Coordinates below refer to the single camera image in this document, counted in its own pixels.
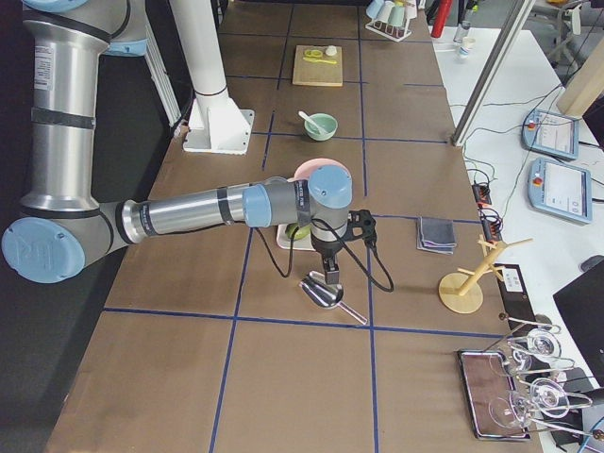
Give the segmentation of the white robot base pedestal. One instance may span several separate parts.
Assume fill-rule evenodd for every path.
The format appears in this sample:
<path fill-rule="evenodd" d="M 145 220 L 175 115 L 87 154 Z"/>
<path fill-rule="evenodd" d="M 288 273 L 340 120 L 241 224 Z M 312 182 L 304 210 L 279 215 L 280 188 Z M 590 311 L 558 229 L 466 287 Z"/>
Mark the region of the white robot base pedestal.
<path fill-rule="evenodd" d="M 170 6 L 195 95 L 184 149 L 243 155 L 255 113 L 239 109 L 228 93 L 211 4 L 176 0 Z"/>

